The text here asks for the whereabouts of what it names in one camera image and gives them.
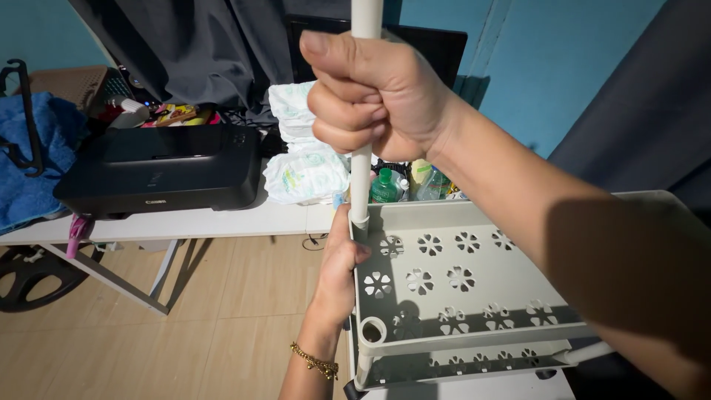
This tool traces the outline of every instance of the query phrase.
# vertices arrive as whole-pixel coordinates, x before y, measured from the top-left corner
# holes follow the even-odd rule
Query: gray curtain
[[[609,191],[665,189],[711,223],[711,1],[669,0],[549,161]]]
[[[244,105],[254,120],[272,118],[270,84],[293,82],[284,16],[351,12],[349,0],[69,1],[160,101]]]

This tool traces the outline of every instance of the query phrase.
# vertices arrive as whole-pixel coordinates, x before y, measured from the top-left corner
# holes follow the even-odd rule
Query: printer
[[[238,210],[257,197],[260,134],[231,124],[109,129],[77,154],[53,195],[76,214]]]

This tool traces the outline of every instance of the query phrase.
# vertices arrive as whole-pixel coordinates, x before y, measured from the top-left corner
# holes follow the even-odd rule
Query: computer monitor
[[[351,29],[351,22],[346,19],[330,19],[317,16],[287,15],[287,35],[289,52],[294,71],[294,82],[302,83],[315,80],[311,66],[301,56],[299,38],[304,30],[328,33],[343,33]],[[384,27],[408,42],[424,56],[442,82],[449,88],[454,87],[456,72],[466,45],[466,32],[443,31],[440,29],[417,28],[414,26],[384,25]]]

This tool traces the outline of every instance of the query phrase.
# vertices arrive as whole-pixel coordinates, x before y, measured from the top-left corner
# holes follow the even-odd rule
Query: cable
[[[311,241],[311,243],[312,243],[312,245],[313,245],[314,247],[318,247],[318,246],[319,246],[319,241],[322,240],[322,239],[327,239],[327,238],[328,238],[328,234],[327,234],[327,233],[322,233],[318,238],[314,238],[313,236],[311,236],[311,234],[309,234],[309,238],[304,239],[304,240],[301,242],[301,247],[305,248],[305,249],[308,250],[308,251],[320,251],[320,250],[323,250],[323,249],[324,249],[323,247],[321,247],[321,248],[308,248],[308,247],[306,247],[306,242]]]

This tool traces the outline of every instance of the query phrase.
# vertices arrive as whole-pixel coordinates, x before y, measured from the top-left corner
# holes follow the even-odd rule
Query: blue wall
[[[479,110],[547,157],[664,1],[403,0],[400,23],[466,31],[459,73],[491,78]]]
[[[5,0],[1,10],[0,69],[10,58],[25,60],[29,72],[110,65],[67,0]],[[7,93],[15,87],[8,81]]]

